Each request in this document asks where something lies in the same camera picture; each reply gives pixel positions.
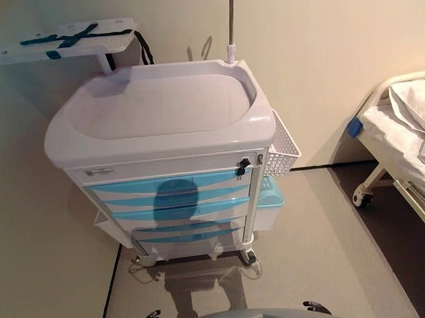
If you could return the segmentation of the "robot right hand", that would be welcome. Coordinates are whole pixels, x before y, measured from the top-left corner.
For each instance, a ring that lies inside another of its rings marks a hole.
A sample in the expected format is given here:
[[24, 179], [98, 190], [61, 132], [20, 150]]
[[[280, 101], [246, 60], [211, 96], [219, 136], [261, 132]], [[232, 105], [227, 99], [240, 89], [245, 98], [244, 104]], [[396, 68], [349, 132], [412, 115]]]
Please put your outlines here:
[[304, 301], [303, 306], [309, 311], [331, 315], [331, 312], [325, 306], [315, 301]]

